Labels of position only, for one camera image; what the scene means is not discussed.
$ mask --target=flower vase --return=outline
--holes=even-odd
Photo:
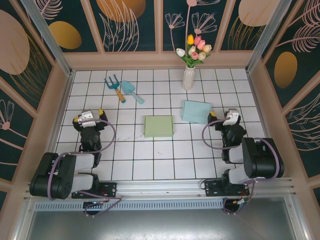
[[[184,73],[183,73],[183,83],[182,83],[182,88],[185,91],[189,91],[192,85],[194,84],[195,68],[196,67],[185,66]]]

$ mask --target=white flower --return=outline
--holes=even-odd
[[[183,50],[182,48],[177,48],[177,49],[176,49],[176,54],[177,54],[180,58],[182,58],[182,57],[186,54],[186,51]]]

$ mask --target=yellow tulip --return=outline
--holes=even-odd
[[[192,45],[195,43],[194,36],[192,34],[188,36],[186,43],[189,45]]]

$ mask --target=tulip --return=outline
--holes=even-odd
[[[205,45],[206,45],[206,41],[205,41],[205,40],[201,40],[201,41],[197,44],[196,47],[197,47],[199,50],[202,50]]]
[[[200,61],[204,60],[205,58],[206,58],[206,54],[205,54],[204,52],[200,52],[200,53],[198,54],[198,59],[199,59]]]
[[[189,45],[192,45],[192,44],[194,44],[194,42],[195,42],[194,36],[192,34],[188,35],[186,43]]]
[[[210,44],[204,45],[202,48],[202,51],[204,51],[206,54],[211,51],[212,47]]]
[[[198,45],[198,43],[201,41],[201,36],[196,36],[194,39],[194,45]]]
[[[182,48],[177,48],[177,49],[176,49],[176,54],[177,54],[180,58],[182,58],[182,57],[186,54],[186,51],[183,50]]]
[[[196,51],[196,47],[192,46],[192,47],[190,47],[188,54],[191,56],[195,51]]]
[[[191,58],[192,58],[193,60],[197,60],[197,59],[198,59],[198,53],[197,53],[197,52],[193,52],[193,53],[191,54]]]

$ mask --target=white grid tile floor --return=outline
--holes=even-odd
[[[131,95],[119,101],[104,78],[116,74],[119,81],[131,82],[145,100],[136,103]],[[102,152],[98,167],[92,170],[101,181],[174,180],[216,178],[234,164],[225,164],[221,150],[202,142],[203,124],[182,121],[184,100],[211,103],[219,119],[228,108],[236,108],[248,137],[264,137],[257,107],[244,69],[196,69],[195,82],[188,92],[182,89],[183,69],[77,71],[70,91],[56,152],[73,152],[80,146],[80,135],[73,118],[84,109],[105,110],[116,128],[115,143]],[[173,137],[144,137],[144,116],[172,115]],[[102,147],[113,131],[101,131]],[[221,133],[213,127],[204,138],[221,147]]]

